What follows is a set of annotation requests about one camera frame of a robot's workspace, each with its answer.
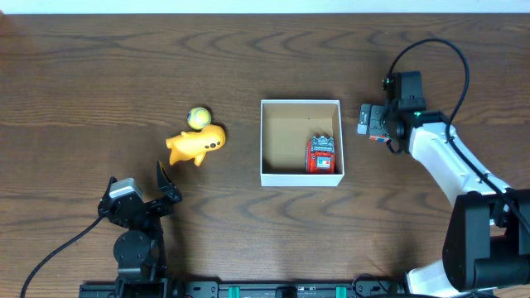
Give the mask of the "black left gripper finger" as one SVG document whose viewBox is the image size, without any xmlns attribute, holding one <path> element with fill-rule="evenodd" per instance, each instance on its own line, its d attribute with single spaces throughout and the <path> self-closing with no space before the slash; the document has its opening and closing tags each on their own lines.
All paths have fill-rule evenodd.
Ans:
<svg viewBox="0 0 530 298">
<path fill-rule="evenodd" d="M 105 194 L 108 195 L 110 193 L 110 189 L 113 183 L 117 182 L 117 179 L 114 176 L 111 176 L 108 182 L 107 189 L 105 190 Z"/>
<path fill-rule="evenodd" d="M 171 181 L 160 161 L 157 163 L 157 185 L 158 189 L 170 202 L 180 203 L 182 201 L 181 192 Z"/>
</svg>

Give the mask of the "yellow grey toy ball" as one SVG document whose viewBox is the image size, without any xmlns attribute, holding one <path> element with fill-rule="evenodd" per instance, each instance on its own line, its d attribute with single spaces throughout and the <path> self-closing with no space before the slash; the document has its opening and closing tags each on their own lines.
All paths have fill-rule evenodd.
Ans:
<svg viewBox="0 0 530 298">
<path fill-rule="evenodd" d="M 192 108 L 187 114 L 187 122 L 194 130 L 201 130 L 211 123 L 211 114 L 203 107 Z"/>
</svg>

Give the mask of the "red and grey toy truck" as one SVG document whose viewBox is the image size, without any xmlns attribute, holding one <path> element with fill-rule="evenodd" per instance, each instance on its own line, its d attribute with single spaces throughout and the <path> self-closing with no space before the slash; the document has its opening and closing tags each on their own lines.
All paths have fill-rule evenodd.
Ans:
<svg viewBox="0 0 530 298">
<path fill-rule="evenodd" d="M 333 137 L 313 136 L 306 146 L 306 172 L 335 173 L 335 140 Z"/>
</svg>

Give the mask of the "multicoloured puzzle cube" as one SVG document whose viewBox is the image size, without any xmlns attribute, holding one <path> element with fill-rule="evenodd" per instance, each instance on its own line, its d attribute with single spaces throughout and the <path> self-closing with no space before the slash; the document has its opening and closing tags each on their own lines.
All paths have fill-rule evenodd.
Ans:
<svg viewBox="0 0 530 298">
<path fill-rule="evenodd" d="M 388 136 L 384 136 L 384 135 L 378 135 L 378 136 L 371 135 L 369 137 L 369 139 L 372 140 L 372 141 L 383 142 L 383 143 L 386 143 L 386 142 L 390 141 L 390 138 Z"/>
</svg>

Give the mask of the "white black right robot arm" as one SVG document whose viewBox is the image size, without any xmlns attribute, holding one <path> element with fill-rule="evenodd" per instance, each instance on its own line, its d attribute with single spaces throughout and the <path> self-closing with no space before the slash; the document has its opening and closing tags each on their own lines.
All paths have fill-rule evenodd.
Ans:
<svg viewBox="0 0 530 298">
<path fill-rule="evenodd" d="M 365 103 L 358 132 L 405 152 L 452 207 L 441 260 L 411 270 L 413 295 L 452 297 L 529 283 L 529 192 L 491 174 L 441 112 L 429 111 L 420 72 L 391 73 L 383 105 Z"/>
</svg>

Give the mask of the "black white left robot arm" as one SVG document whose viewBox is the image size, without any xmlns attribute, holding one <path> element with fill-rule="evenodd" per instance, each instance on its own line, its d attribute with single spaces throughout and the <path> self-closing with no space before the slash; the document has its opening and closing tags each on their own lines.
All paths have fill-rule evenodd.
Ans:
<svg viewBox="0 0 530 298">
<path fill-rule="evenodd" d="M 133 178 L 112 177 L 98 205 L 98 215 L 125 228 L 115 242 L 113 255 L 118 278 L 129 283 L 153 282 L 164 276 L 166 255 L 161 218 L 173 213 L 181 192 L 157 163 L 157 185 L 162 197 L 145 201 Z"/>
</svg>

